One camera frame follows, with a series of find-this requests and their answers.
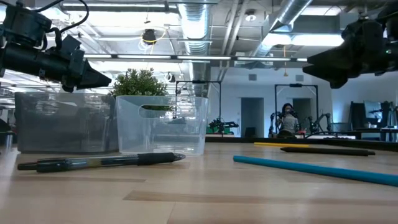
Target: white wall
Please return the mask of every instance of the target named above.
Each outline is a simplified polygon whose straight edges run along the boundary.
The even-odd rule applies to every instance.
[[[264,135],[268,135],[268,129],[271,125],[270,116],[275,112],[274,85],[251,86],[251,85],[225,85],[222,86],[221,94],[221,117],[225,121],[234,121],[240,125],[241,120],[241,98],[263,98],[264,99]],[[319,110],[325,113],[331,112],[331,90],[326,84],[319,85]],[[306,88],[286,88],[278,95],[277,110],[280,111],[284,103],[291,102],[292,98],[313,98],[314,95]],[[218,117],[218,94],[211,90],[209,94],[211,121]],[[315,116],[315,104],[313,104],[313,116]],[[239,129],[235,136],[241,135]]]
[[[386,73],[380,77],[371,74],[361,75],[349,80],[347,84],[331,91],[333,102],[333,122],[348,122],[351,101],[362,103],[364,100],[397,103],[398,73]]]

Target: ceiling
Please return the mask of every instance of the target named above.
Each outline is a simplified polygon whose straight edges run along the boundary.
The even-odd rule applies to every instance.
[[[31,0],[26,1],[26,4],[30,4],[32,7],[42,7],[51,1],[49,0]],[[43,14],[53,20],[54,26],[65,27],[73,22],[79,21],[86,12],[83,11],[71,11],[65,10],[67,4],[73,4],[78,1],[65,0],[62,2],[63,6],[55,6]],[[87,1],[93,4],[107,4],[109,5],[116,1]],[[164,1],[123,1],[126,3],[134,4],[163,4]],[[180,0],[171,1],[169,0],[169,6],[172,7],[176,2]],[[204,0],[196,0],[196,2],[205,2]],[[210,42],[210,54],[220,55],[221,49],[224,42],[224,36],[227,30],[227,24],[230,19],[234,19],[235,25],[239,18],[240,13],[236,14],[235,18],[230,18],[231,6],[233,0],[207,0],[206,2],[217,4],[209,4],[210,7],[210,33],[206,38],[206,41]],[[235,54],[248,54],[256,49],[256,47],[263,40],[263,25],[265,18],[277,12],[279,10],[280,2],[278,0],[251,0],[247,4],[247,9],[253,9],[256,19],[254,21],[246,21],[243,19],[241,26],[238,30],[237,37],[234,38],[233,48],[231,55]],[[368,11],[383,6],[386,1],[373,1],[367,0]],[[317,16],[322,19],[324,17],[336,17],[340,13],[346,12],[358,12],[362,9],[361,1],[324,1],[314,0],[306,10],[303,11],[303,16]],[[0,13],[0,20],[5,17],[5,7],[2,7],[2,13]],[[313,32],[320,27],[310,27]],[[143,49],[140,45],[141,35],[146,29],[154,29],[155,35],[158,41],[153,47]],[[76,37],[82,42],[82,48],[86,54],[167,54],[167,55],[183,55],[186,54],[185,41],[186,38],[183,34],[181,27],[180,15],[176,13],[164,13],[164,12],[117,12],[107,11],[104,7],[104,11],[91,11],[88,20],[81,26],[71,29],[67,34]],[[53,35],[48,35],[49,47],[55,45]],[[306,58],[310,55],[322,52],[330,47],[317,47],[317,46],[301,46],[301,45],[286,45],[285,47],[273,47],[270,51],[274,57],[299,57]],[[192,74],[190,74],[189,63],[147,63],[147,62],[126,62],[126,61],[104,61],[104,62],[91,62],[91,66],[98,71],[104,73],[108,77],[115,79],[120,73],[124,73],[128,68],[145,69],[154,68],[155,75],[160,80],[164,80],[164,75],[172,73],[178,80],[191,80]],[[272,79],[273,75],[279,73],[283,74],[283,63],[275,63],[274,67],[277,72],[273,69],[254,69],[253,71],[245,68],[230,68],[226,73],[226,82],[239,83],[240,77],[237,74],[242,73],[266,73],[267,76],[259,78],[264,79],[266,82],[268,79]],[[288,65],[295,67],[302,67],[303,63],[296,63],[295,65]],[[218,69],[214,68],[211,70],[212,78],[215,78],[214,73],[218,73]],[[1,80],[4,89],[13,91],[60,91],[59,84],[48,83],[39,78],[23,73],[17,73],[10,70],[6,71],[5,76]],[[107,93],[109,89],[98,88],[92,90],[83,90],[85,92],[93,93]]]

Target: doorway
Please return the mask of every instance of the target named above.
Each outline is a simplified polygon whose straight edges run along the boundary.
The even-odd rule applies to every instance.
[[[310,131],[310,122],[306,119],[312,116],[311,99],[310,98],[296,98],[293,99],[293,108],[297,113],[298,122],[301,124],[302,130]]]
[[[241,137],[264,137],[264,99],[242,98],[241,100]]]

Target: blue rod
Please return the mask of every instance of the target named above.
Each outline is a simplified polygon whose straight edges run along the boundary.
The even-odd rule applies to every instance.
[[[380,174],[376,172],[324,167],[302,164],[298,162],[276,161],[272,159],[261,159],[248,156],[234,156],[234,161],[398,187],[398,175],[392,174]]]

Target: yellow stick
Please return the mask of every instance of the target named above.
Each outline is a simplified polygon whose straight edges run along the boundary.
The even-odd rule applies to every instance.
[[[255,146],[279,146],[279,147],[310,147],[306,144],[283,144],[283,143],[268,143],[268,142],[255,142]]]

